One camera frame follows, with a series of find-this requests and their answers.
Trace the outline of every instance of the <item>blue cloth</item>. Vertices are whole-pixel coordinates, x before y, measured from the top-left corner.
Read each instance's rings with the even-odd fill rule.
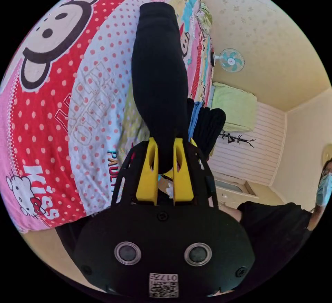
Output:
[[[190,120],[190,125],[189,125],[189,129],[188,129],[188,141],[190,142],[190,139],[193,137],[194,135],[194,130],[197,124],[197,120],[198,120],[198,114],[200,113],[200,110],[202,108],[202,102],[195,102],[194,104],[194,109],[193,112],[191,114],[191,120]]]
[[[332,172],[322,177],[316,195],[316,204],[325,207],[332,194]]]

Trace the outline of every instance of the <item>wall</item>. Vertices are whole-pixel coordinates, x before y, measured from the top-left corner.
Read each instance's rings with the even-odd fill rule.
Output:
[[[287,113],[287,133],[272,188],[311,210],[322,171],[322,151],[332,142],[332,90]]]
[[[281,158],[285,134],[285,113],[266,104],[257,103],[255,129],[242,134],[250,145],[217,139],[210,157],[211,170],[247,181],[270,185]]]
[[[248,182],[256,196],[261,200],[261,204],[266,205],[282,205],[285,200],[282,195],[278,195],[269,186]]]
[[[213,80],[241,88],[283,111],[330,84],[315,49],[300,28],[270,0],[204,0],[213,16],[215,53],[235,48],[246,65],[228,73],[217,63]]]

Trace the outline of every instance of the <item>bed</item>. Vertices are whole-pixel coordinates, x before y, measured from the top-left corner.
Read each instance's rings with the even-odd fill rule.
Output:
[[[188,97],[207,103],[213,48],[204,2],[59,2],[24,39],[1,82],[0,191],[20,232],[109,207],[124,157],[149,133],[132,98],[130,62],[139,7],[151,1],[174,7]]]

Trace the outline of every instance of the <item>face mask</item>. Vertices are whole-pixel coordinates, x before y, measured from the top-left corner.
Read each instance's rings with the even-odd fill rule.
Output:
[[[318,206],[326,206],[332,193],[332,173],[328,173],[322,177],[316,196],[316,204]]]

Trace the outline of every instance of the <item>qr code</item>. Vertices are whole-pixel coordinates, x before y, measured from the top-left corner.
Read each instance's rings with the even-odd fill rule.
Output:
[[[179,297],[179,282],[177,274],[150,273],[150,297],[176,298]]]

